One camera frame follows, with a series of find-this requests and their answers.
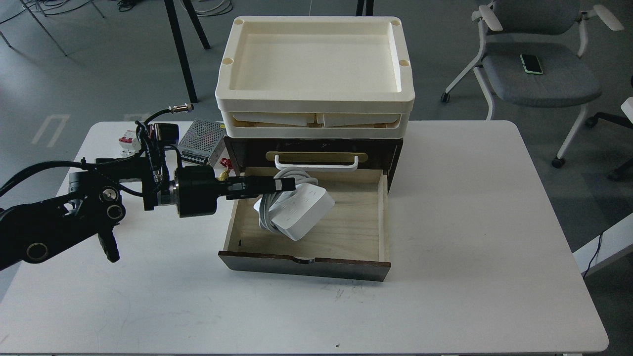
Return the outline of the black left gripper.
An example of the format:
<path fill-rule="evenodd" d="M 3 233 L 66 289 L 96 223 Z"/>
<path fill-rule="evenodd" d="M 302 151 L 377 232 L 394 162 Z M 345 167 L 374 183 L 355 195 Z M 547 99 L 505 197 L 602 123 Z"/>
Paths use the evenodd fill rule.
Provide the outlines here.
<path fill-rule="evenodd" d="M 214 169 L 208 165 L 177 168 L 174 178 L 177 212 L 181 218 L 215 214 L 220 196 L 226 195 L 226 200 L 244 200 L 257 198 L 258 194 L 296 189 L 294 178 L 242 176 L 218 180 Z"/>

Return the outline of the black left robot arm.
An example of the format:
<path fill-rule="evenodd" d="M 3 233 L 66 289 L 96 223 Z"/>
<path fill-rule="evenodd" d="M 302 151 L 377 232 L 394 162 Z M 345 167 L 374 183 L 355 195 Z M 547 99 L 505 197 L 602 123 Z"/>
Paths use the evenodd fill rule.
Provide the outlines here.
<path fill-rule="evenodd" d="M 6 194 L 17 184 L 47 169 L 76 168 L 69 175 L 65 195 L 3 209 L 0 215 L 0 263 L 5 269 L 20 261 L 38 264 L 97 235 L 108 260 L 120 255 L 113 228 L 125 217 L 122 192 L 141 197 L 144 209 L 176 205 L 180 217 L 210 216 L 217 211 L 220 196 L 242 200 L 256 196 L 294 191 L 294 178 L 246 176 L 219 179 L 209 165 L 186 166 L 177 154 L 174 175 L 168 172 L 165 147 L 177 148 L 176 124 L 152 120 L 179 111 L 191 111 L 192 104 L 172 106 L 136 121 L 138 152 L 126 158 L 47 161 L 31 165 L 2 185 Z"/>

